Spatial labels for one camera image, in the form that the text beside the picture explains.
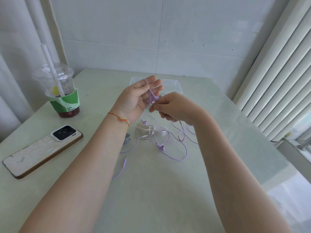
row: orange braided bracelet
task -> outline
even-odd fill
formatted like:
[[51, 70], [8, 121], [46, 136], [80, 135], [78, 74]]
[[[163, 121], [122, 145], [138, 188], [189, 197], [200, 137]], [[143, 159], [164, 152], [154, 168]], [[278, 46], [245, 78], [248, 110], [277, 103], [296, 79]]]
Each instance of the orange braided bracelet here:
[[131, 124], [128, 119], [123, 119], [119, 115], [116, 115], [116, 114], [114, 114], [112, 112], [108, 112], [108, 114], [113, 114], [113, 115], [117, 116], [120, 121], [126, 122], [128, 124], [128, 126], [130, 126], [130, 124]]

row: person's left arm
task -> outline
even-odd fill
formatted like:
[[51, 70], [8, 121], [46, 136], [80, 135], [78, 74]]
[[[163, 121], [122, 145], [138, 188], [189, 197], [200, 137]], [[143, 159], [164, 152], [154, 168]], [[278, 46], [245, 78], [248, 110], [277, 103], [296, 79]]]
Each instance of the person's left arm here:
[[[155, 76], [123, 90], [111, 112], [137, 120], [147, 104], [148, 89], [163, 90]], [[98, 129], [36, 208], [20, 233], [91, 232], [106, 197], [128, 124], [107, 114]]]

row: white phone case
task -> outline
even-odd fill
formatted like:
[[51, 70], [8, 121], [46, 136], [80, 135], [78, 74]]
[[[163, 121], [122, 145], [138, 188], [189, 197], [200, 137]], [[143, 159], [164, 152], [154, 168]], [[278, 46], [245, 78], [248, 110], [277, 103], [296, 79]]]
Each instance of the white phone case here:
[[5, 158], [2, 163], [16, 179], [21, 179], [80, 140], [83, 134], [75, 130], [63, 141], [56, 140], [51, 133]]

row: tabletop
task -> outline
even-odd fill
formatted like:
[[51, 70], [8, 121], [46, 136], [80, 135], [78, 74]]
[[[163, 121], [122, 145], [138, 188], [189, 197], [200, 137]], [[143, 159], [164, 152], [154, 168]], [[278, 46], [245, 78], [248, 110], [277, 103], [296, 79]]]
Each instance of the tabletop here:
[[[47, 102], [0, 143], [3, 160], [62, 125], [70, 124], [84, 134], [80, 141], [21, 180], [14, 179], [0, 165], [1, 232], [19, 230], [39, 200], [87, 144], [131, 77], [147, 76], [150, 74], [85, 69], [74, 79], [81, 102], [77, 116], [60, 118]], [[157, 78], [179, 81], [184, 95], [215, 118], [292, 229], [307, 232], [311, 227], [311, 185], [218, 86], [209, 78], [163, 74], [157, 74]], [[143, 116], [152, 123], [147, 115]], [[161, 119], [158, 113], [152, 116], [159, 126], [178, 135], [171, 122]], [[128, 130], [132, 139], [122, 150], [136, 143], [134, 130], [135, 124]], [[188, 131], [187, 134], [196, 140]], [[187, 138], [185, 145], [188, 157], [175, 161], [160, 153], [151, 142], [140, 140], [127, 153], [122, 174], [111, 181], [94, 232], [224, 232], [199, 147]], [[185, 155], [184, 147], [173, 139], [166, 144], [165, 151], [175, 158]], [[125, 155], [119, 155], [115, 173], [120, 171]]]

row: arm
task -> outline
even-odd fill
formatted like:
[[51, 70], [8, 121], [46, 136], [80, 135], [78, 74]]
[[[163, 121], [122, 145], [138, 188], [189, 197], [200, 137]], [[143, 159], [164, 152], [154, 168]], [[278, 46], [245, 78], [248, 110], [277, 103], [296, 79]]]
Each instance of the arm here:
[[178, 93], [160, 98], [150, 112], [193, 125], [211, 185], [216, 209], [229, 232], [291, 232], [258, 181], [236, 154], [215, 120]]
[[[155, 76], [127, 87], [111, 112], [134, 122], [147, 104], [147, 91], [163, 90]], [[21, 233], [91, 232], [107, 194], [128, 124], [107, 114], [98, 129], [22, 226]]]

